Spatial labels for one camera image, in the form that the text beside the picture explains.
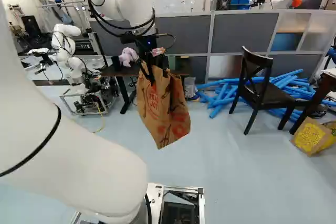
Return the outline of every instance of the desk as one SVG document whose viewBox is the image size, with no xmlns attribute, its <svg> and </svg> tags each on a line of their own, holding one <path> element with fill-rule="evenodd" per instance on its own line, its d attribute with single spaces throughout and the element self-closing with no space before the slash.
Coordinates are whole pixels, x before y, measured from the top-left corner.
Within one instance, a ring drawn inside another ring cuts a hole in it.
<svg viewBox="0 0 336 224">
<path fill-rule="evenodd" d="M 122 107 L 120 114 L 125 114 L 128 107 L 136 96 L 136 90 L 132 91 L 128 96 L 126 86 L 123 77 L 138 76 L 140 67 L 137 64 L 133 64 L 130 68 L 122 67 L 121 71 L 115 71 L 113 65 L 105 68 L 102 72 L 102 76 L 116 77 L 122 98 L 124 100 L 124 106 Z M 190 60 L 189 58 L 176 59 L 176 69 L 171 70 L 171 73 L 182 78 L 182 86 L 184 88 L 184 77 L 191 74 Z"/>
<path fill-rule="evenodd" d="M 294 133 L 300 127 L 306 117 L 317 108 L 317 106 L 334 87 L 336 87 L 336 78 L 330 74 L 323 73 L 319 88 L 316 90 L 316 93 L 312 97 L 310 103 L 303 110 L 302 114 L 297 119 L 294 126 L 290 129 L 290 134 L 294 135 Z"/>
</svg>

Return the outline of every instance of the wooden chair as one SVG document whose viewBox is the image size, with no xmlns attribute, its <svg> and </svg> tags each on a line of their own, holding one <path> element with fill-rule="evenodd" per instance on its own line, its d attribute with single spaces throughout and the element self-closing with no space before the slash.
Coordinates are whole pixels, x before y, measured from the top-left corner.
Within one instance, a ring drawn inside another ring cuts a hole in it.
<svg viewBox="0 0 336 224">
<path fill-rule="evenodd" d="M 294 108 L 307 105 L 307 102 L 297 101 L 274 84 L 269 83 L 273 65 L 272 58 L 254 54 L 245 47 L 243 50 L 239 85 L 229 114 L 235 110 L 239 97 L 242 97 L 253 108 L 253 113 L 244 131 L 247 135 L 259 110 L 287 108 L 278 126 L 278 129 L 282 130 Z M 263 82 L 254 83 L 252 77 L 261 71 L 264 71 L 265 76 Z"/>
</svg>

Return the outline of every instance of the gray floor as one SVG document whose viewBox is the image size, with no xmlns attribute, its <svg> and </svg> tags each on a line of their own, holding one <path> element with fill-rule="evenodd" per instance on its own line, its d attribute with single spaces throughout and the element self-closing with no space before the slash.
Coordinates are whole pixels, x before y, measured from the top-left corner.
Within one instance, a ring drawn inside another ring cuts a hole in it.
<svg viewBox="0 0 336 224">
<path fill-rule="evenodd" d="M 40 89 L 70 116 L 58 99 L 66 88 Z M 335 223 L 335 146 L 307 157 L 289 142 L 292 123 L 278 131 L 279 119 L 260 112 L 245 136 L 248 106 L 239 103 L 233 115 L 226 107 L 209 119 L 205 105 L 189 102 L 191 133 L 157 150 L 136 107 L 121 115 L 121 106 L 120 98 L 97 134 L 137 153 L 148 165 L 151 182 L 204 187 L 206 223 Z M 90 131 L 101 125 L 99 116 L 72 118 Z M 68 224 L 73 211 L 55 200 L 0 186 L 0 223 Z"/>
</svg>

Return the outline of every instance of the paper bag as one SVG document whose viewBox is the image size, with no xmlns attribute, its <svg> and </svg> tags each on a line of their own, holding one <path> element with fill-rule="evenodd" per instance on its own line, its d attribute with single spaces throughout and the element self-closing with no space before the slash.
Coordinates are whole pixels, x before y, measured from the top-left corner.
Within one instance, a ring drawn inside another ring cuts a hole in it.
<svg viewBox="0 0 336 224">
<path fill-rule="evenodd" d="M 145 62 L 141 66 L 136 85 L 138 112 L 158 149 L 161 149 L 190 132 L 191 122 L 182 82 L 169 70 L 157 66 L 150 66 L 148 70 Z"/>
</svg>

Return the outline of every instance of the plush toy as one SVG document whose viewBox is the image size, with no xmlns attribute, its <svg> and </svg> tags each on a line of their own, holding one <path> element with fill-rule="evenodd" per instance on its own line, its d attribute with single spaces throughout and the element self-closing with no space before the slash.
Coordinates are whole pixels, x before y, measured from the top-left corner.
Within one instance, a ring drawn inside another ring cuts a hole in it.
<svg viewBox="0 0 336 224">
<path fill-rule="evenodd" d="M 119 55 L 119 61 L 121 65 L 130 68 L 130 62 L 136 61 L 138 57 L 138 54 L 132 48 L 126 47 L 123 49 L 122 54 Z"/>
</svg>

